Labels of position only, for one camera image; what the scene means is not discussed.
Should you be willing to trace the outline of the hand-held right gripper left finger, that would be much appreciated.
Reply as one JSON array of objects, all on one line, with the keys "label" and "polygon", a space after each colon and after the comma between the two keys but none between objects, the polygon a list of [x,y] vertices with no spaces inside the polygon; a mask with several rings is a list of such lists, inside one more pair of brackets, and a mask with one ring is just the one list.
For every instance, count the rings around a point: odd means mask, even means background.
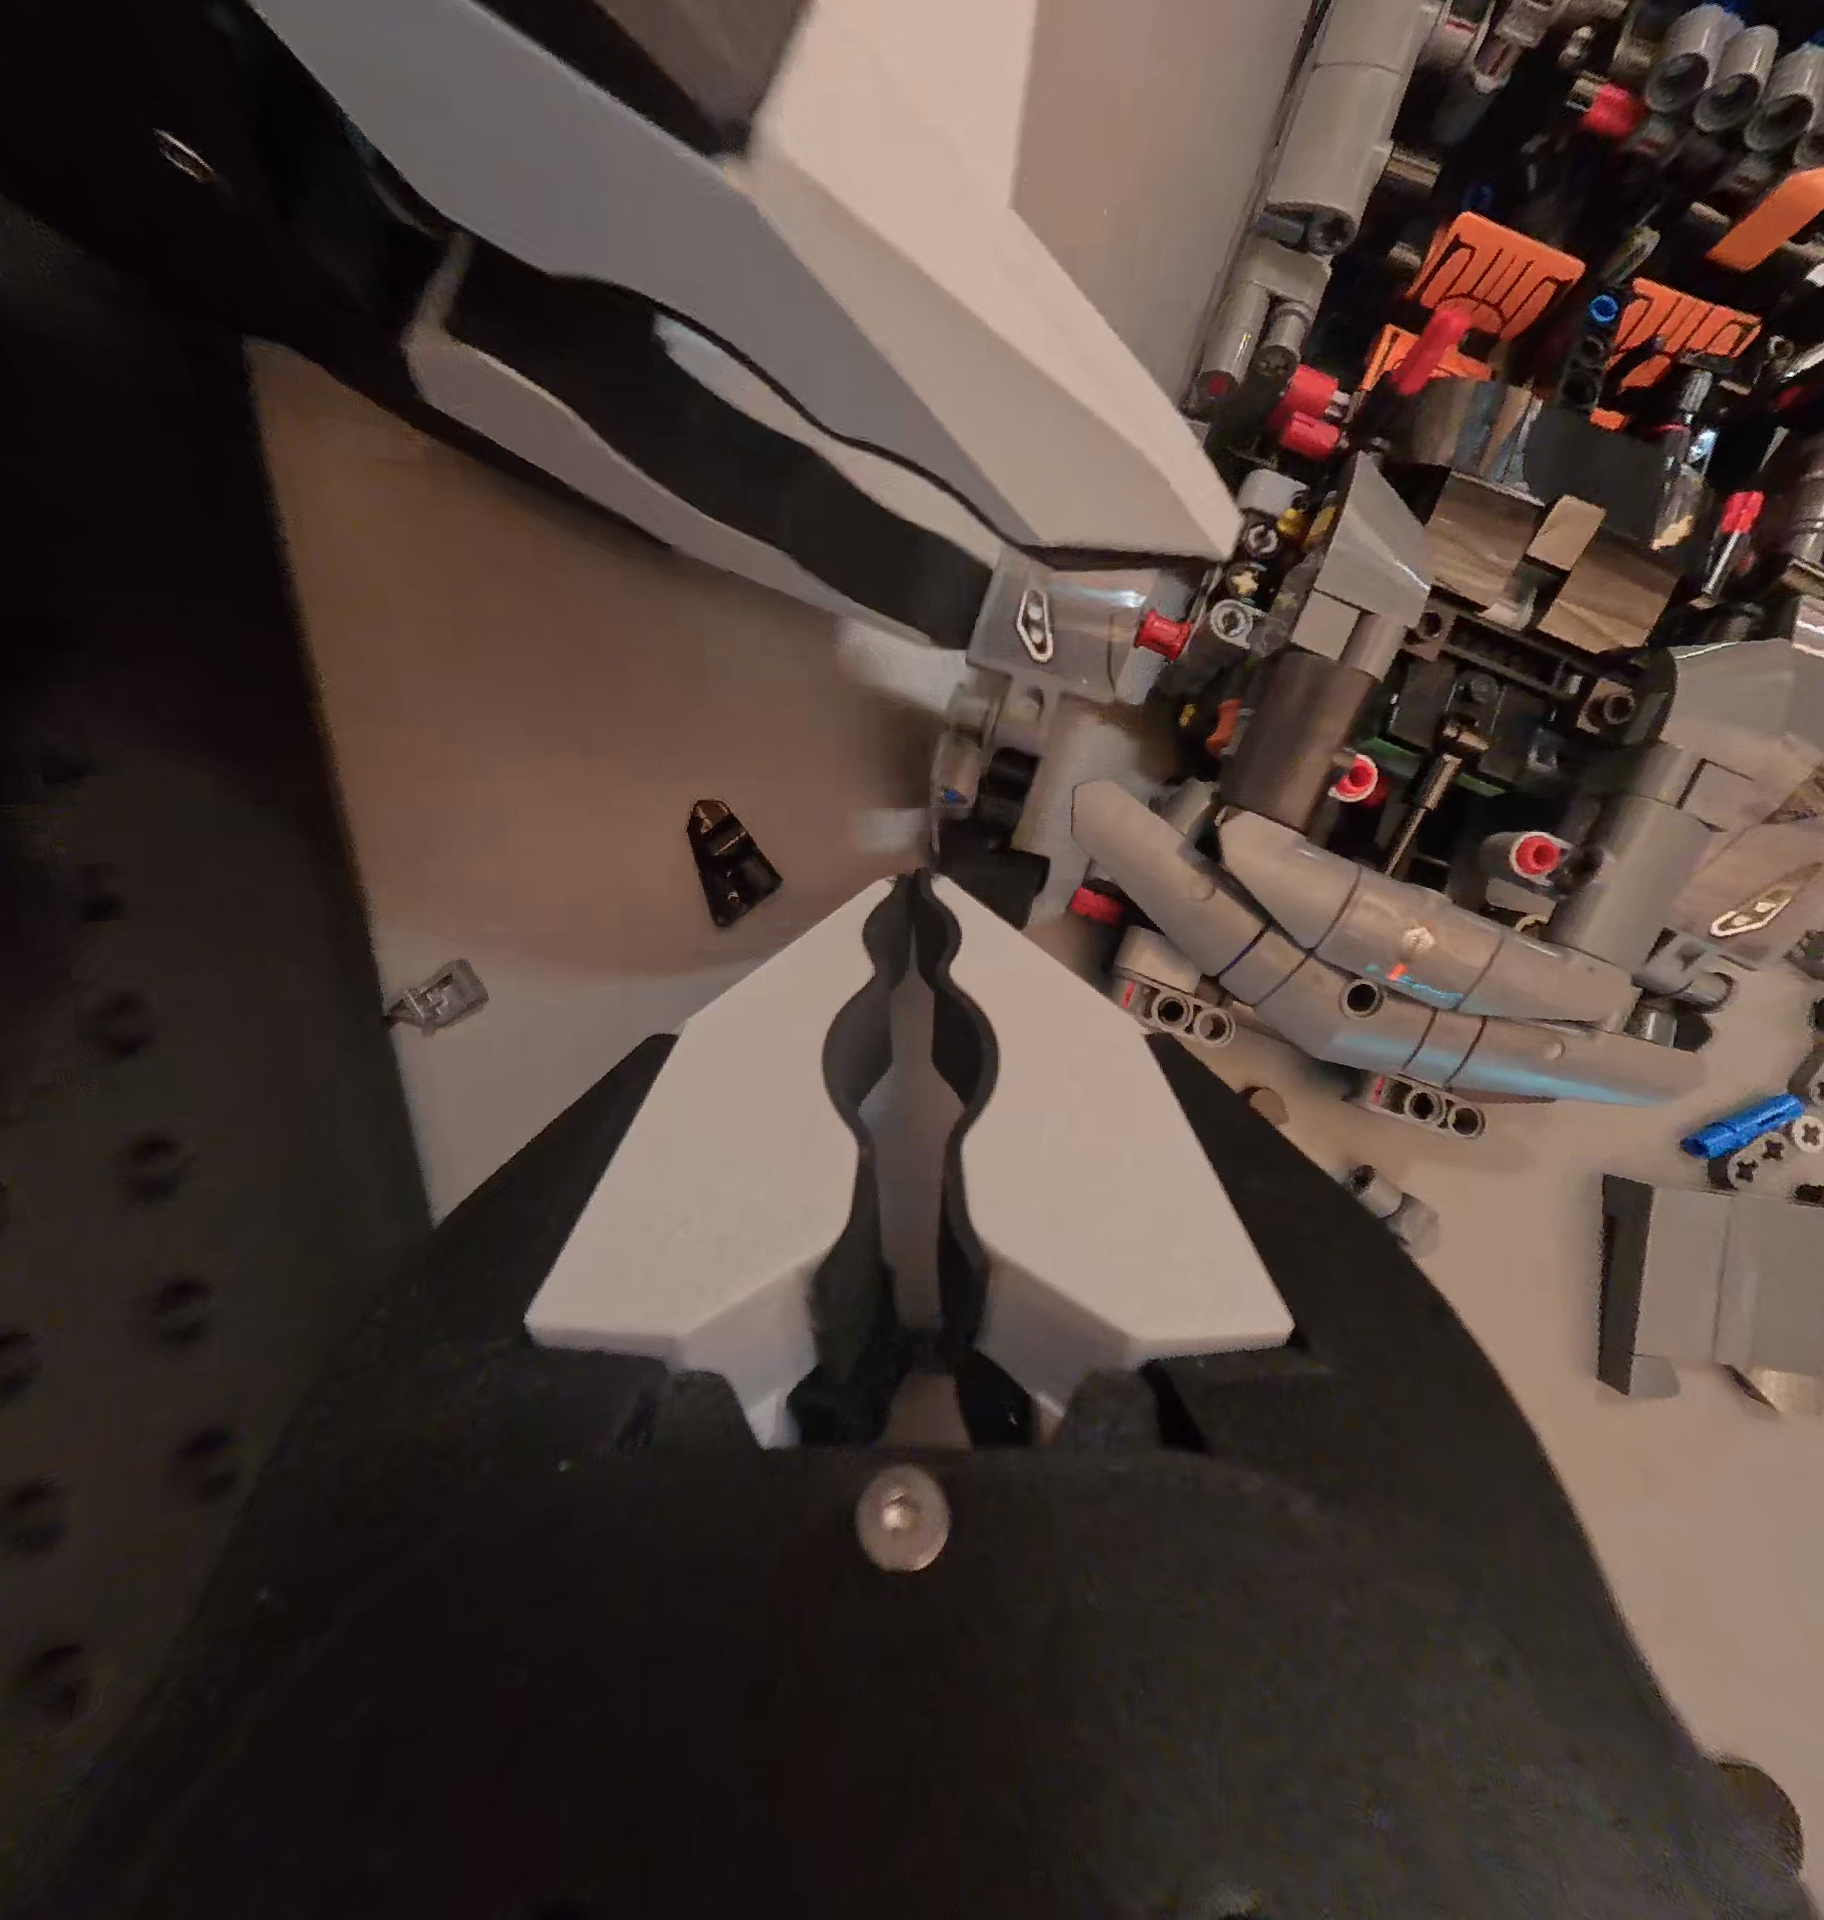
[{"label": "hand-held right gripper left finger", "polygon": [[864,1106],[912,906],[874,882],[685,1024],[526,1309],[537,1343],[727,1379],[766,1444],[882,1435],[909,1351]]}]

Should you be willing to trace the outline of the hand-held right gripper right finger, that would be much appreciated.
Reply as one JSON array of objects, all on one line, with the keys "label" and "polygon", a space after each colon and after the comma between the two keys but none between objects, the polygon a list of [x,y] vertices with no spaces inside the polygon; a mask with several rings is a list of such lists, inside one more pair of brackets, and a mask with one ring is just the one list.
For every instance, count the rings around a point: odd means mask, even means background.
[{"label": "hand-held right gripper right finger", "polygon": [[947,875],[919,875],[931,1055],[961,1111],[941,1350],[1063,1413],[1096,1374],[1282,1350],[1295,1319],[1148,1033]]}]

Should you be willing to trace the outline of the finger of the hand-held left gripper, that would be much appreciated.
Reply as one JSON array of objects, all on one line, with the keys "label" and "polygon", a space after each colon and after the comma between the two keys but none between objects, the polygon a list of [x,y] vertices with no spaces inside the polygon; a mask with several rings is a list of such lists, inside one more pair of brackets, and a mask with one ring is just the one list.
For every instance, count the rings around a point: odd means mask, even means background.
[{"label": "finger of the hand-held left gripper", "polygon": [[952,650],[1011,610],[1011,549],[957,492],[638,291],[455,236],[406,362],[447,419],[698,563]]},{"label": "finger of the hand-held left gripper", "polygon": [[1221,560],[1241,516],[1013,204],[1034,4],[805,4],[706,156],[492,4],[255,4],[439,213],[638,293],[1044,550]]}]

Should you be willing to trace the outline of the grey lego car model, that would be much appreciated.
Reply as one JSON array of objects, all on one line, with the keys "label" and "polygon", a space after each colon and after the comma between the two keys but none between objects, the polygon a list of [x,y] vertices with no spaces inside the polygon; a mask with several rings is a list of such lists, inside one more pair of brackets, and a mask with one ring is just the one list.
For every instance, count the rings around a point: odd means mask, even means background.
[{"label": "grey lego car model", "polygon": [[1170,375],[1223,560],[932,482],[938,866],[1371,1100],[1691,1091],[1824,875],[1824,4],[1040,4],[1016,185]]}]

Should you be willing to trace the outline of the grey lego clip piece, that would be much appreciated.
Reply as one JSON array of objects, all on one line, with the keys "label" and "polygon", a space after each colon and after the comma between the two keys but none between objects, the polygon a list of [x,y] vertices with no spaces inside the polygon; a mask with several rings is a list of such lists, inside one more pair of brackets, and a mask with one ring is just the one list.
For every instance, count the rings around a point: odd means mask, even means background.
[{"label": "grey lego clip piece", "polygon": [[1371,1164],[1347,1170],[1342,1185],[1366,1213],[1372,1213],[1401,1240],[1410,1257],[1426,1259],[1437,1248],[1444,1223],[1423,1198],[1401,1186]]}]

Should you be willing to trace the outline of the black lego wedge piece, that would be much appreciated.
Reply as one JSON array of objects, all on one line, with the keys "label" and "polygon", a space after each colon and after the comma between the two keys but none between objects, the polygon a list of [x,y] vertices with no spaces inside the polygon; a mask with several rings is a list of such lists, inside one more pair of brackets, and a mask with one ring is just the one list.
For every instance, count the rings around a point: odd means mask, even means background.
[{"label": "black lego wedge piece", "polygon": [[686,830],[708,917],[717,929],[731,929],[780,893],[778,867],[729,803],[696,800]]}]

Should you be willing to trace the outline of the dark grey lego panel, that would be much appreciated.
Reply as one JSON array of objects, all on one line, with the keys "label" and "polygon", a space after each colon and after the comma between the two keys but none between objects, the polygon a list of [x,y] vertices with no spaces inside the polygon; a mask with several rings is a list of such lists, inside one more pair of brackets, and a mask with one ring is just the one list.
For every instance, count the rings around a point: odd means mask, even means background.
[{"label": "dark grey lego panel", "polygon": [[1824,1411],[1824,1185],[1786,1194],[1601,1179],[1597,1379],[1678,1395],[1721,1369],[1755,1400]]}]

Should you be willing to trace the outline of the cluster of small lego connectors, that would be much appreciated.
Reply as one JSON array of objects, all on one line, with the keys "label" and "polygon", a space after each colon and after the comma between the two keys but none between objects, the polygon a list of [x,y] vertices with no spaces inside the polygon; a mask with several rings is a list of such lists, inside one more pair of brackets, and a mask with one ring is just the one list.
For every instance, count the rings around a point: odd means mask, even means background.
[{"label": "cluster of small lego connectors", "polygon": [[1744,1194],[1786,1191],[1819,1183],[1824,1155],[1824,926],[1793,948],[1795,971],[1822,992],[1810,1005],[1810,1034],[1784,1091],[1715,1116],[1678,1139],[1678,1152],[1714,1186]]}]

